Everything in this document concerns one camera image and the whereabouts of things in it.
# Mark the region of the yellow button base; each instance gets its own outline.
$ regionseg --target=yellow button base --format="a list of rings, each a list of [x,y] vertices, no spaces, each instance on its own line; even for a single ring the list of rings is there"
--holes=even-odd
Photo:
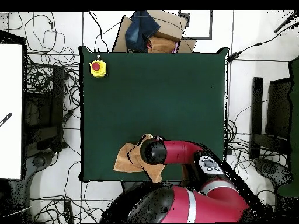
[[[98,71],[95,71],[93,68],[92,68],[92,65],[94,63],[99,63],[100,64],[100,69]],[[106,69],[106,63],[103,62],[103,60],[94,60],[92,61],[90,64],[90,67],[91,67],[91,74],[94,76],[94,77],[104,77],[107,73],[107,69]]]

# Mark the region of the white board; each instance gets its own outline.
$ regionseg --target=white board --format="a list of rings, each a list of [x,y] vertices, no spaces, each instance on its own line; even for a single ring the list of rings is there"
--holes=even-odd
[[[21,178],[22,46],[0,44],[0,179]]]

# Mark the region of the green tabletop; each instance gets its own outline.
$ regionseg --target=green tabletop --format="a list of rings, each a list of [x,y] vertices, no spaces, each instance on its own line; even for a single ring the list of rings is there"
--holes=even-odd
[[[200,142],[222,157],[227,48],[216,54],[101,53],[105,78],[89,72],[96,53],[79,50],[83,181],[148,180],[145,173],[113,170],[120,148],[144,134]],[[181,180],[181,166],[164,168],[162,179]]]

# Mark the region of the towel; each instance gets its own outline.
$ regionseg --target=towel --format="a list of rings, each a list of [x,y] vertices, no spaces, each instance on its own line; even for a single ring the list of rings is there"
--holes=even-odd
[[[147,41],[160,28],[147,11],[136,11],[131,17],[132,24],[125,33],[126,46],[130,51],[147,51]]]
[[[142,143],[150,138],[152,138],[151,134],[145,134],[140,139],[138,144],[134,145],[131,143],[126,143],[123,147],[121,147],[117,155],[113,170],[125,173],[146,172],[153,183],[161,182],[161,173],[165,165],[149,165],[143,161],[140,155],[140,147]]]
[[[149,38],[148,46],[149,53],[171,53],[176,47],[175,42],[154,36]]]

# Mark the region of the blue cloth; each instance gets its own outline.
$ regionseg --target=blue cloth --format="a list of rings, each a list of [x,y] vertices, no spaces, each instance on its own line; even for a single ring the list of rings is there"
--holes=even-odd
[[[159,30],[160,26],[147,11],[136,11],[131,20],[132,24],[125,34],[127,49],[146,52],[148,39]]]

